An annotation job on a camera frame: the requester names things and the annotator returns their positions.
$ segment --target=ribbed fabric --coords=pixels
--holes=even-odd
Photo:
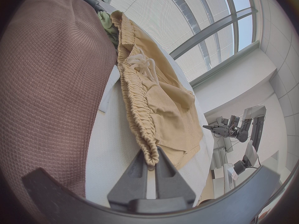
[[[180,169],[200,150],[203,137],[195,97],[141,28],[120,11],[111,20],[119,30],[118,69],[130,129],[148,166],[158,163],[159,145]]]
[[[0,42],[0,165],[40,222],[21,177],[42,167],[85,195],[88,143],[116,58],[83,0],[26,0]]]

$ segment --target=green garment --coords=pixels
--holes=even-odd
[[[114,44],[114,47],[117,48],[118,46],[118,29],[112,24],[112,21],[110,19],[110,14],[99,11],[97,13],[97,16],[101,20],[101,23],[112,43]]]

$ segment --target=white drawstring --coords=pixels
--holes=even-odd
[[[140,68],[140,73],[145,75],[150,81],[159,85],[159,80],[155,71],[155,61],[151,58],[146,59],[142,49],[138,48],[140,54],[130,56],[127,58],[127,62],[133,69]]]

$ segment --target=brown waffle-knit fabric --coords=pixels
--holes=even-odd
[[[21,177],[42,167],[85,195],[88,143],[116,58],[83,0],[26,0],[0,42],[0,165],[41,222]]]

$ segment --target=robotic arm in background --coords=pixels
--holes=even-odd
[[[248,142],[245,155],[242,160],[239,160],[233,165],[235,171],[234,177],[236,178],[246,168],[253,167],[258,159],[256,152],[260,145],[265,114],[266,107],[264,105],[258,105],[244,110],[242,124],[240,127],[237,127],[240,117],[234,115],[230,117],[230,120],[222,119],[222,125],[203,125],[204,128],[211,130],[212,133],[218,134],[222,137],[233,137],[243,143],[248,139],[248,130],[253,120],[251,137]]]

